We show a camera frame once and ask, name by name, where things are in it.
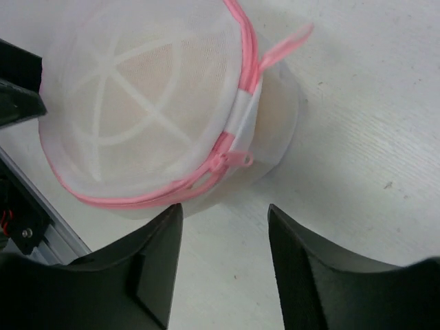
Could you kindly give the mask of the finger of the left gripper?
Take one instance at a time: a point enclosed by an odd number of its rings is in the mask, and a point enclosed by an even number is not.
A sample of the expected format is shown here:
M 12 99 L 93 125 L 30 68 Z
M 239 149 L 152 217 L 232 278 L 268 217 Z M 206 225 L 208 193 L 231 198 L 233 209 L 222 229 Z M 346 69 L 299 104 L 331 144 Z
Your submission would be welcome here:
M 1 128 L 47 113 L 39 94 L 42 59 L 1 40 Z

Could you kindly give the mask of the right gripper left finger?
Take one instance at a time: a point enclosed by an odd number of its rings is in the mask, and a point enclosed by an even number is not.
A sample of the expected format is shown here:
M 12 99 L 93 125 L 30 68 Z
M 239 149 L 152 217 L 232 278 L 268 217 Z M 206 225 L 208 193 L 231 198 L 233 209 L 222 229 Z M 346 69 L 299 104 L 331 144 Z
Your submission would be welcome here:
M 166 329 L 182 240 L 176 204 L 69 265 L 1 255 L 2 329 Z

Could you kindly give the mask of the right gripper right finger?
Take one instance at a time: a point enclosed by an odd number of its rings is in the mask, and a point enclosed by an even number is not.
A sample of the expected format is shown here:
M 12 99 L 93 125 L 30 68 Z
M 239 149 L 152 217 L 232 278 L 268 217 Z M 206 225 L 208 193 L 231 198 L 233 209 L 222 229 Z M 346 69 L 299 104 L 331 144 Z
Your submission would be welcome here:
M 404 267 L 343 248 L 274 204 L 267 220 L 286 329 L 438 329 L 439 258 Z

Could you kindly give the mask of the white mesh laundry bag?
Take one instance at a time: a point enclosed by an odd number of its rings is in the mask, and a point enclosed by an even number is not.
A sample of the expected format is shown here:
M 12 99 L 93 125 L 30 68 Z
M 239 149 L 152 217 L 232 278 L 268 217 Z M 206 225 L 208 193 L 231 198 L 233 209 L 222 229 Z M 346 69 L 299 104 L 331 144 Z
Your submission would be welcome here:
M 191 214 L 279 164 L 313 25 L 260 43 L 238 1 L 70 1 L 43 55 L 41 146 L 61 185 L 126 218 Z

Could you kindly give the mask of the beige bra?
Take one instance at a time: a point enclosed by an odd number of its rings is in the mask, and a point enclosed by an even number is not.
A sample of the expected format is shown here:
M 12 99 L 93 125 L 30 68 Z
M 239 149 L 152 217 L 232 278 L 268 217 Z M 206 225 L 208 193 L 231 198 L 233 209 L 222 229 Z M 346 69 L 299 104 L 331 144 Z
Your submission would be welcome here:
M 65 149 L 79 173 L 104 183 L 166 182 L 201 165 L 237 94 L 238 36 L 151 36 L 105 56 L 79 41 L 76 50 L 75 62 L 86 70 L 67 77 L 73 133 Z

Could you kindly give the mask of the aluminium mounting rail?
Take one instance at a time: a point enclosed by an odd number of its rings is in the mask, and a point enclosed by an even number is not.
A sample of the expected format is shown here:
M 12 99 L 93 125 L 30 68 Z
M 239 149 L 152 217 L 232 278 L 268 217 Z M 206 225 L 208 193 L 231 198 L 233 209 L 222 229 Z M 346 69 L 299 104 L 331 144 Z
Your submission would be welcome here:
M 5 151 L 1 151 L 1 252 L 44 265 L 68 265 L 91 254 Z

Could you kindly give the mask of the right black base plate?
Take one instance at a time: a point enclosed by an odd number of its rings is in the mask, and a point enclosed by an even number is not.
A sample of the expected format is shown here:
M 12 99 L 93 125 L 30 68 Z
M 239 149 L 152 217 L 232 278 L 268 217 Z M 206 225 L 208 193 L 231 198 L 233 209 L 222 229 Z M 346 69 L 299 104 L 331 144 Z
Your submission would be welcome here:
M 19 182 L 1 176 L 1 229 L 21 253 L 30 255 L 43 240 L 50 217 Z

